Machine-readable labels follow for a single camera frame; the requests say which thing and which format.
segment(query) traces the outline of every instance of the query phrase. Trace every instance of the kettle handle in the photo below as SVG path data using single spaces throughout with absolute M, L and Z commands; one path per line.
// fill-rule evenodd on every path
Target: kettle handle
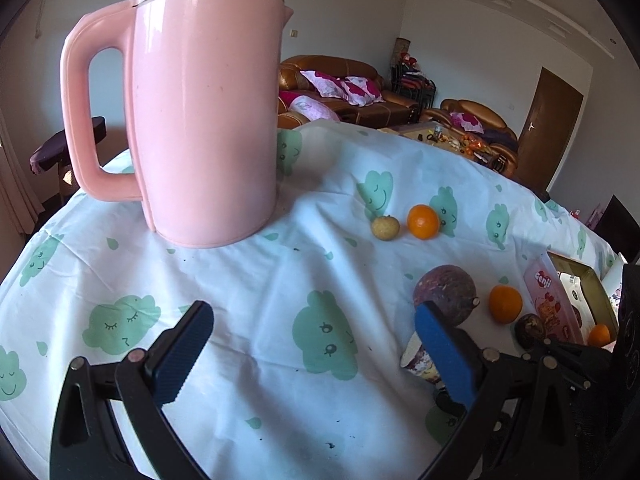
M 89 195 L 107 202 L 142 200 L 142 192 L 135 174 L 107 173 L 100 167 L 89 104 L 89 63 L 106 48 L 113 47 L 121 51 L 126 94 L 130 84 L 130 51 L 135 17 L 133 0 L 119 2 L 83 16 L 66 37 L 60 59 L 62 115 L 74 173 L 78 184 Z M 127 117 L 127 123 L 127 127 L 132 128 L 132 117 Z

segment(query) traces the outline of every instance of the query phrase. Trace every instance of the pink pillow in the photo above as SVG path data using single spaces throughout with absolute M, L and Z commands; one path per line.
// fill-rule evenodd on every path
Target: pink pillow
M 301 70 L 300 73 L 306 77 L 322 97 L 337 97 L 347 100 L 347 94 L 335 77 L 318 72 L 317 70 Z
M 289 108 L 291 106 L 291 103 L 293 101 L 293 99 L 295 99 L 296 97 L 301 96 L 302 94 L 298 93 L 298 92 L 291 92 L 289 90 L 280 90 L 278 92 L 278 97 L 282 100 L 283 104 Z
M 349 81 L 356 85 L 359 88 L 362 88 L 368 95 L 370 95 L 373 99 L 372 103 L 383 103 L 385 100 L 382 98 L 382 94 L 380 90 L 378 90 L 378 86 L 371 80 L 366 77 L 357 77 L 354 75 L 350 75 L 343 79 L 344 81 Z
M 451 122 L 466 132 L 484 134 L 484 128 L 475 115 L 460 112 L 452 112 L 449 115 L 451 116 Z
M 340 80 L 340 84 L 347 94 L 347 101 L 350 105 L 366 106 L 373 102 L 373 97 L 367 94 L 362 88 L 355 85 L 351 81 Z
M 316 119 L 329 119 L 330 121 L 340 122 L 340 117 L 331 110 L 327 105 L 320 101 L 312 99 L 308 95 L 301 95 L 293 99 L 289 105 L 289 110 L 304 115 L 310 121 Z

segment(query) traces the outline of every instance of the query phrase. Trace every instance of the wooden door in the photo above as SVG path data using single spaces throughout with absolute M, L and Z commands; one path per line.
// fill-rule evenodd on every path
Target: wooden door
M 542 68 L 518 148 L 514 180 L 544 192 L 560 164 L 580 113 L 583 95 Z

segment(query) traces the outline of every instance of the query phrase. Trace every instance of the stool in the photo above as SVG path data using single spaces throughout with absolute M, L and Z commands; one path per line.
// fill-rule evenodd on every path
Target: stool
M 104 117 L 92 117 L 92 123 L 94 125 L 95 143 L 98 144 L 107 136 Z M 62 205 L 65 205 L 73 193 L 80 189 L 71 166 L 64 130 L 60 130 L 40 146 L 31 155 L 29 162 L 31 172 L 36 175 L 43 174 L 56 164 L 58 165 L 58 185 L 60 186 L 60 201 Z

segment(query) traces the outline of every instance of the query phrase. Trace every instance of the screw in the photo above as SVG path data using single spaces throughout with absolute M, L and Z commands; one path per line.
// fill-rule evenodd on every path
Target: screw
M 556 367 L 558 366 L 558 361 L 556 361 L 556 358 L 552 357 L 551 355 L 545 355 L 542 358 L 542 363 L 547 368 L 549 368 L 549 370 L 555 370 Z
M 495 363 L 500 359 L 500 352 L 495 348 L 485 348 L 482 350 L 482 357 L 484 357 L 490 363 Z
M 71 369 L 79 370 L 84 365 L 84 357 L 76 357 L 73 361 L 71 361 Z
M 135 348 L 127 355 L 127 359 L 132 363 L 137 363 L 145 358 L 145 351 L 142 348 Z

